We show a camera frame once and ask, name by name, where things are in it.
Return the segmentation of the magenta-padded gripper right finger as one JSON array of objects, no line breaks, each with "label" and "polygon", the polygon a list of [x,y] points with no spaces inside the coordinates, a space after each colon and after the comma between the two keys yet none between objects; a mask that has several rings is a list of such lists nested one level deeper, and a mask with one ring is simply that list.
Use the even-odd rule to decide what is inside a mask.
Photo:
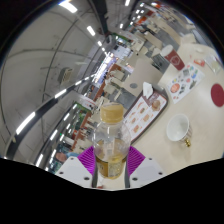
[{"label": "magenta-padded gripper right finger", "polygon": [[124,176],[126,188],[140,188],[165,176],[153,158],[147,158],[133,146],[129,148]]}]

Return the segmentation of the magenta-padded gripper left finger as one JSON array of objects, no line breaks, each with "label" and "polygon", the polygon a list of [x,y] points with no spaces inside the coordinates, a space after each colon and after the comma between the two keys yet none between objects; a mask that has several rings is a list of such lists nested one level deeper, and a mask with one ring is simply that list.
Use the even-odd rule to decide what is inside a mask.
[{"label": "magenta-padded gripper left finger", "polygon": [[56,175],[84,188],[96,188],[98,170],[94,148],[89,147],[77,157],[70,156]]}]

